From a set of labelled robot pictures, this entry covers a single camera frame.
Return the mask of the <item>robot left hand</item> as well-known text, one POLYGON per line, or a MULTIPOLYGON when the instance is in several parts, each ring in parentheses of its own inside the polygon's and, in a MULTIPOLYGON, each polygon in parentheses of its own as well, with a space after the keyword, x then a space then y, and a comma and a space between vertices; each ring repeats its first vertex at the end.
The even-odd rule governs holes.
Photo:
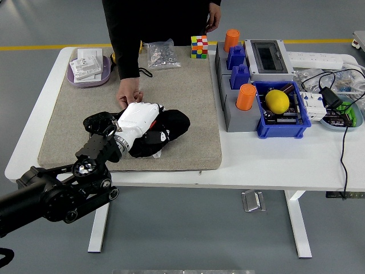
POLYGON ((130 103, 117 120, 121 130, 115 133, 115 139, 132 147, 135 139, 142 137, 158 114, 165 110, 164 106, 157 103, 130 103))

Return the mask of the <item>person's left hand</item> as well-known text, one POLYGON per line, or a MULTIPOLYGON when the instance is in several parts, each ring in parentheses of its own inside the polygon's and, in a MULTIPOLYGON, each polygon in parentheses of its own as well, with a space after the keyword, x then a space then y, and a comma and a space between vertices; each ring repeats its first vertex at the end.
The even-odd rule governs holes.
POLYGON ((216 3, 211 2, 209 4, 209 15, 205 27, 205 33, 215 31, 220 24, 221 19, 221 8, 216 3))

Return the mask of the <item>person's right hand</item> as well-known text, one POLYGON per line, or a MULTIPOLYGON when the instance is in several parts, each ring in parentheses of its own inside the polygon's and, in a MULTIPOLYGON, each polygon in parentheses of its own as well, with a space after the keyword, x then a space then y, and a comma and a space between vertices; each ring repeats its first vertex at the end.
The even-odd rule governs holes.
POLYGON ((141 102, 143 100, 143 92, 139 90, 139 78, 122 79, 116 99, 122 110, 126 109, 130 103, 141 102))

